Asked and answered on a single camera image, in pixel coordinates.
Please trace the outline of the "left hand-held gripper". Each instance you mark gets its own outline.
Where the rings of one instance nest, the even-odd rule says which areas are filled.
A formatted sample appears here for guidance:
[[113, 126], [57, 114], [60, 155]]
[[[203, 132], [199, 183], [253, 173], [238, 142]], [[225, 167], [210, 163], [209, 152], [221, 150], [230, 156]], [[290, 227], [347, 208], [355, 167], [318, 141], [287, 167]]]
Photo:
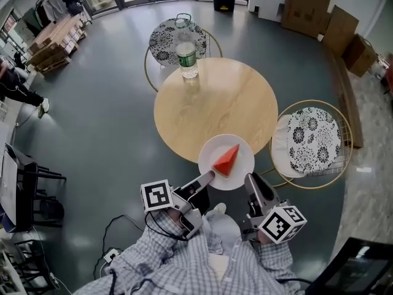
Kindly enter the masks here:
[[212, 170], [195, 178], [182, 187], [172, 189], [168, 180], [141, 185], [141, 198], [146, 217], [154, 218], [153, 213], [167, 208], [179, 212], [179, 222], [184, 226], [182, 235], [175, 235], [160, 225], [157, 233], [169, 238], [191, 238], [203, 225], [202, 215], [209, 208], [207, 186], [215, 178]]

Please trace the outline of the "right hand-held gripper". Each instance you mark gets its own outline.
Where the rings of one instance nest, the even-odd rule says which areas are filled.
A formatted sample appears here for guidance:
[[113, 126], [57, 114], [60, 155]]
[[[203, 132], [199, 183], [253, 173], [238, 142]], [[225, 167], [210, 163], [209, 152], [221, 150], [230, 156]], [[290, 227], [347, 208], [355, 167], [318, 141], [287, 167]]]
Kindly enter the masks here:
[[298, 208], [288, 200], [281, 200], [275, 188], [256, 173], [244, 179], [248, 193], [249, 212], [242, 221], [242, 240], [256, 240], [264, 233], [273, 243], [291, 240], [307, 223]]

